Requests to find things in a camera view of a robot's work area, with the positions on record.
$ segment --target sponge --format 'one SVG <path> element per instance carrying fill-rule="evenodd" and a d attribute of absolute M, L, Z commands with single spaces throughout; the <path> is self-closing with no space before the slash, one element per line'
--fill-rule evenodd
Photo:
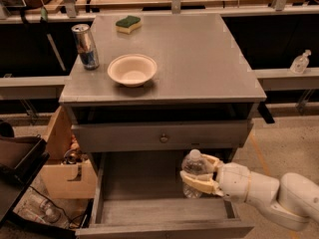
<path fill-rule="evenodd" d="M 141 18 L 129 15 L 127 18 L 116 23 L 117 31 L 131 34 L 131 32 L 142 25 Z"/>

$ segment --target brown box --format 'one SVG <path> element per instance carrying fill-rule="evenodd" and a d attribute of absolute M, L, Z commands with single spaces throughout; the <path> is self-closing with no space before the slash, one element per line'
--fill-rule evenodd
<path fill-rule="evenodd" d="M 43 135 L 50 159 L 40 171 L 41 178 L 51 198 L 94 198 L 97 175 L 90 161 L 62 164 L 64 154 L 70 149 L 71 137 L 71 120 L 59 107 Z"/>

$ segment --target white bowl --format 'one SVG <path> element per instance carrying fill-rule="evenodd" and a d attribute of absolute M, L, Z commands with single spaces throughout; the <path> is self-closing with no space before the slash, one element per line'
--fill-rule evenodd
<path fill-rule="evenodd" d="M 157 72 L 157 63 L 144 55 L 128 54 L 111 61 L 108 74 L 111 79 L 127 87 L 138 87 Z"/>

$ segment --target silver can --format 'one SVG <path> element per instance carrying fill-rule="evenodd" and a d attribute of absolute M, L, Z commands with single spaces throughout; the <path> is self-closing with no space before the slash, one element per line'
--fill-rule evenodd
<path fill-rule="evenodd" d="M 72 32 L 84 68 L 87 70 L 96 69 L 100 64 L 90 26 L 78 24 L 72 27 Z"/>

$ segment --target floor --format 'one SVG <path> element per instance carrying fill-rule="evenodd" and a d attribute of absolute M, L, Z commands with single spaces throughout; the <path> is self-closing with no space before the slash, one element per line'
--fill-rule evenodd
<path fill-rule="evenodd" d="M 310 103 L 304 116 L 295 109 L 294 104 L 268 105 L 275 123 L 267 124 L 256 115 L 254 127 L 246 144 L 240 148 L 234 162 L 246 165 L 250 170 L 269 176 L 280 178 L 286 172 L 297 172 L 319 184 L 319 105 Z M 46 129 L 50 115 L 41 115 L 40 119 L 30 125 L 30 120 L 24 115 L 7 116 L 16 135 L 41 134 Z M 46 193 L 41 177 L 37 177 L 33 186 Z M 68 215 L 77 209 L 82 211 L 84 203 L 81 201 L 59 201 Z M 319 224 L 311 221 L 301 232 L 294 232 L 282 228 L 259 214 L 247 205 L 236 204 L 240 218 L 254 224 L 254 228 L 245 239 L 316 239 L 319 238 Z M 0 230 L 0 239 L 46 239 L 49 237 L 35 235 L 19 230 L 12 224 L 6 223 Z"/>

